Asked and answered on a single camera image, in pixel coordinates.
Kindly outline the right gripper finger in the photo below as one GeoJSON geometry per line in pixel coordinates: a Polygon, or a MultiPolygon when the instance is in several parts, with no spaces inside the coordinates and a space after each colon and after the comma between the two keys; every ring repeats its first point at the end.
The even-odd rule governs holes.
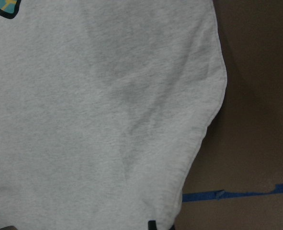
{"type": "Polygon", "coordinates": [[[156,230],[156,221],[155,220],[149,220],[148,221],[148,230],[156,230]]]}

